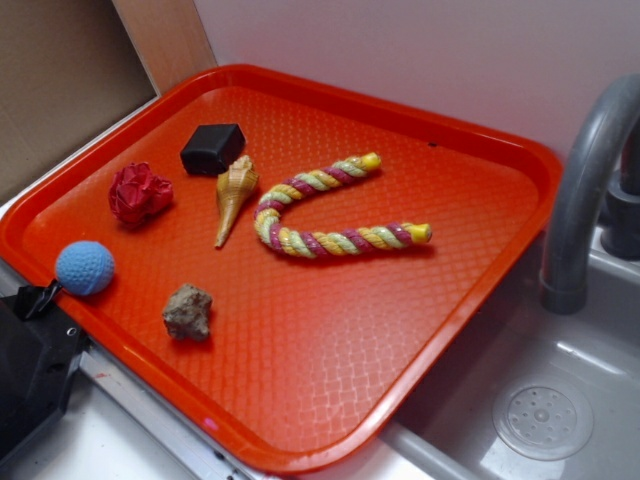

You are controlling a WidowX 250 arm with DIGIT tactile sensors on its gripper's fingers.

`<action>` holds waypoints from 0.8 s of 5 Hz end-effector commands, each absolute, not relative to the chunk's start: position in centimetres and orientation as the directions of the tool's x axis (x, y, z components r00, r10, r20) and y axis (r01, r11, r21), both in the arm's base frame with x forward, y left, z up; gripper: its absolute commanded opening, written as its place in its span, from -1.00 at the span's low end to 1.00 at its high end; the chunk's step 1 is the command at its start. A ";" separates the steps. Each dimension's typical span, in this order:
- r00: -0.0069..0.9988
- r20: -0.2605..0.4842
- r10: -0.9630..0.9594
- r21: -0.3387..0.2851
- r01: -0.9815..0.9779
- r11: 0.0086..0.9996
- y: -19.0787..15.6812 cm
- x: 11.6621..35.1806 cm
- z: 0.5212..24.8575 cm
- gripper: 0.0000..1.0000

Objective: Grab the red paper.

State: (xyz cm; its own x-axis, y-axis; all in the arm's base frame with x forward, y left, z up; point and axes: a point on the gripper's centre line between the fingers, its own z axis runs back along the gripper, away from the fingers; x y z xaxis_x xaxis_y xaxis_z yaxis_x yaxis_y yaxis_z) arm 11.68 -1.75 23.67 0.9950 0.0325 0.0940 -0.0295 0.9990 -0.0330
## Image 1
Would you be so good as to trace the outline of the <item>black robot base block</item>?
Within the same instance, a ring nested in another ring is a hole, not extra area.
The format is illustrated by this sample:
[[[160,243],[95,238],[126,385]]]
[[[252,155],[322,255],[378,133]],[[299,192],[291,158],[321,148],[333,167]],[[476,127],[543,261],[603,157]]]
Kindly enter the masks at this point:
[[[22,286],[1,299],[1,464],[66,413],[86,344],[55,302],[62,286]]]

